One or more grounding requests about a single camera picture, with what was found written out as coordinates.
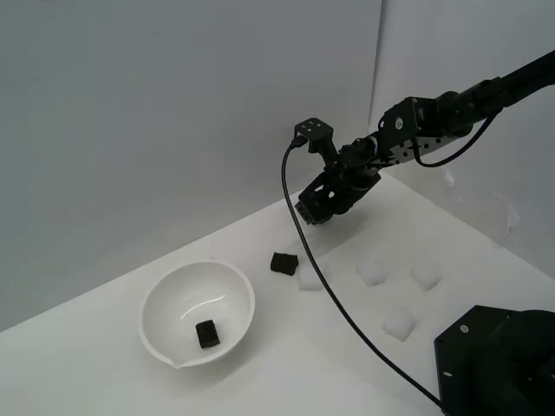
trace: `robotic arm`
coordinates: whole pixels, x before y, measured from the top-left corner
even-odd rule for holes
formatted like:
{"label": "robotic arm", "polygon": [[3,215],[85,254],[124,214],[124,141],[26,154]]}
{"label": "robotic arm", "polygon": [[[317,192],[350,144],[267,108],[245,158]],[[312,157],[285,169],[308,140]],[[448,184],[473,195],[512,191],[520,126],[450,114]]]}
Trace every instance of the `robotic arm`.
{"label": "robotic arm", "polygon": [[[309,153],[319,153],[325,168],[301,192],[296,209],[307,224],[322,224],[344,214],[380,180],[384,167],[412,159],[425,167],[442,166],[463,154],[503,108],[553,84],[555,51],[460,94],[448,91],[436,99],[405,98],[383,115],[377,132],[339,151],[331,126],[315,118],[303,121],[295,126],[295,137],[308,141]],[[422,155],[469,135],[474,123],[482,120],[478,132],[454,155],[433,164],[421,160]]]}

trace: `white foam cube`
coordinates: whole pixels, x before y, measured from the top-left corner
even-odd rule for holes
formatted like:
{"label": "white foam cube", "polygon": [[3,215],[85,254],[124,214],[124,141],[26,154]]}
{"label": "white foam cube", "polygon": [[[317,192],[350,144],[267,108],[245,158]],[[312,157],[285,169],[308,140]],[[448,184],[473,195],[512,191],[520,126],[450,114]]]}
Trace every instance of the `white foam cube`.
{"label": "white foam cube", "polygon": [[410,269],[410,275],[424,290],[434,288],[441,280],[441,273],[431,263],[418,263]]}
{"label": "white foam cube", "polygon": [[356,274],[369,287],[382,284],[388,278],[388,273],[372,257],[365,257],[358,263]]}
{"label": "white foam cube", "polygon": [[401,342],[405,342],[416,326],[415,317],[405,308],[391,309],[383,320],[382,329]]}
{"label": "white foam cube", "polygon": [[303,264],[298,273],[299,290],[322,290],[323,285],[320,278],[310,263]]}

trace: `white wall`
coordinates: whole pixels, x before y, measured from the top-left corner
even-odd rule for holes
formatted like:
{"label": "white wall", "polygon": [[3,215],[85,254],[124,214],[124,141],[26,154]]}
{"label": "white wall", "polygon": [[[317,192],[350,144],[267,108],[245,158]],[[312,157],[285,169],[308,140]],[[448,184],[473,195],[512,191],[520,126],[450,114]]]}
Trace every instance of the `white wall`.
{"label": "white wall", "polygon": [[[373,127],[408,95],[434,98],[450,89],[461,91],[555,49],[552,0],[387,0],[384,8]],[[553,120],[555,88],[505,110],[471,150],[448,166],[453,190],[441,169],[415,162],[394,169],[394,175],[555,276]],[[441,159],[458,146],[427,159]],[[520,223],[507,236],[509,203]]]}
{"label": "white wall", "polygon": [[3,0],[0,330],[282,198],[300,120],[365,133],[380,7]]}

